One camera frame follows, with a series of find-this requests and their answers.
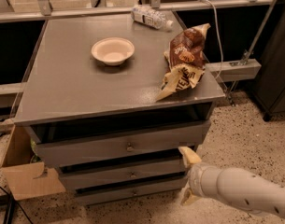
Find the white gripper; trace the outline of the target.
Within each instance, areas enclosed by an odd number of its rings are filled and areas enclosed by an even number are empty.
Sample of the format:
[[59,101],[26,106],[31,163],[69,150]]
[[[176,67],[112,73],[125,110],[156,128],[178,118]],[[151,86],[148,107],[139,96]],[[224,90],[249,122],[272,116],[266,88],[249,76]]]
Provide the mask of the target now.
[[211,198],[218,200],[218,176],[221,169],[201,162],[201,158],[189,147],[179,147],[183,163],[188,172],[188,185],[183,193],[181,205],[187,206],[195,203],[200,198]]

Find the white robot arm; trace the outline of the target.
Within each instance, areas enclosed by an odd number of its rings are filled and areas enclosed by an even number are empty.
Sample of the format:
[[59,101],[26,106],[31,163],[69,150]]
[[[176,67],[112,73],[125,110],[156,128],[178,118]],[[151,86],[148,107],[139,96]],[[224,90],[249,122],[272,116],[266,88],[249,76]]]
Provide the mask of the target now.
[[254,215],[266,213],[285,219],[285,187],[241,168],[221,169],[202,162],[189,147],[178,147],[178,151],[188,183],[182,205],[210,198]]

